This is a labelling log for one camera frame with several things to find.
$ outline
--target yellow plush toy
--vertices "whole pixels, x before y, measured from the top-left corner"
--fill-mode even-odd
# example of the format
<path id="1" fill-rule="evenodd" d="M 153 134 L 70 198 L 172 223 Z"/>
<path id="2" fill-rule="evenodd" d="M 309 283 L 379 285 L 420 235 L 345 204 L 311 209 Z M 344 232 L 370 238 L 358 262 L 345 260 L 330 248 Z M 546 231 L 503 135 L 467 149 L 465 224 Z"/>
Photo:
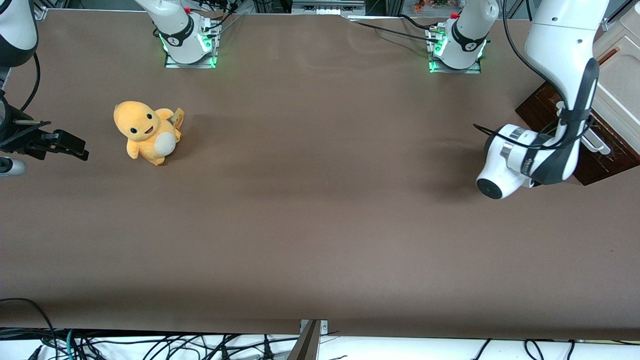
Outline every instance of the yellow plush toy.
<path id="1" fill-rule="evenodd" d="M 128 138 L 127 154 L 132 159 L 142 154 L 154 165 L 162 165 L 164 157 L 173 152 L 182 138 L 179 129 L 183 119 L 180 108 L 175 114 L 169 109 L 154 111 L 138 101 L 125 101 L 113 111 L 118 130 Z"/>

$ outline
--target plush toy tag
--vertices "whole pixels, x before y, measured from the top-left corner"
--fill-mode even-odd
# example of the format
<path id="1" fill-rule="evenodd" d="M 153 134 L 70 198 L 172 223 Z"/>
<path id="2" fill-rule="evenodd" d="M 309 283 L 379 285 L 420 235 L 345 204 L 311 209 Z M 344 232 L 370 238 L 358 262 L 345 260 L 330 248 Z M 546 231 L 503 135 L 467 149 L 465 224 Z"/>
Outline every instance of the plush toy tag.
<path id="1" fill-rule="evenodd" d="M 182 126 L 183 120 L 184 120 L 184 111 L 178 108 L 178 110 L 176 110 L 175 113 L 173 114 L 173 117 L 171 118 L 170 121 L 173 124 L 173 127 L 179 130 L 180 126 Z"/>

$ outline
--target metal bracket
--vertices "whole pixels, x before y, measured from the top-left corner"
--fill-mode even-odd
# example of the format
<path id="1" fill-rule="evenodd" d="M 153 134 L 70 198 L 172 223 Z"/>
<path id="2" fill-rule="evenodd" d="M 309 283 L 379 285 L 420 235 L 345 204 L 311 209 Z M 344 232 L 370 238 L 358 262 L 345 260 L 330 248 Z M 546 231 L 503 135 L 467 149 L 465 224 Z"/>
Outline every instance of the metal bracket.
<path id="1" fill-rule="evenodd" d="M 320 335 L 329 330 L 327 320 L 302 320 L 300 322 L 302 333 L 293 346 L 287 360 L 316 360 Z"/>
<path id="2" fill-rule="evenodd" d="M 300 320 L 300 334 L 305 330 L 305 327 L 309 323 L 309 320 Z M 327 335 L 329 333 L 329 320 L 320 320 L 320 335 Z"/>

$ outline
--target mounting plate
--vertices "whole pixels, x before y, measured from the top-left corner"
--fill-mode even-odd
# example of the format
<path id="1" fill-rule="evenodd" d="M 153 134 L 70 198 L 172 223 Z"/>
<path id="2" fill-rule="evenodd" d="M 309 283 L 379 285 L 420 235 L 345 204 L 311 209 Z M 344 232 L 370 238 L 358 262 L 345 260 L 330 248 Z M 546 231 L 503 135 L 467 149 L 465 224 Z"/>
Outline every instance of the mounting plate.
<path id="1" fill-rule="evenodd" d="M 300 334 L 305 330 L 309 320 L 300 320 Z M 320 320 L 320 335 L 327 335 L 329 333 L 329 321 Z"/>

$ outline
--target brown paper backdrop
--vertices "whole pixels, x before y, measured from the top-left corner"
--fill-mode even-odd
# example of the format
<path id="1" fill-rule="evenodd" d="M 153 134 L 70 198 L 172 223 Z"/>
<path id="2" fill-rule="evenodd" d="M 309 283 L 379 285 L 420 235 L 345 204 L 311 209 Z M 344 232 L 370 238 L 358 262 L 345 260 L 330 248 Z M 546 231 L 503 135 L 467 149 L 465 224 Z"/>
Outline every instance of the brown paper backdrop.
<path id="1" fill-rule="evenodd" d="M 376 21 L 410 31 L 400 20 Z M 512 22 L 522 45 L 527 22 Z M 2 179 L 2 297 L 54 326 L 640 338 L 640 170 L 504 201 L 485 136 L 541 83 L 500 24 L 480 76 L 430 74 L 419 40 L 334 16 L 246 16 L 218 68 L 162 67 L 144 13 L 51 11 L 28 109 L 87 142 Z M 15 69 L 21 104 L 33 63 Z M 131 160 L 115 104 L 181 107 L 164 167 Z M 3 304 L 0 325 L 43 326 Z"/>

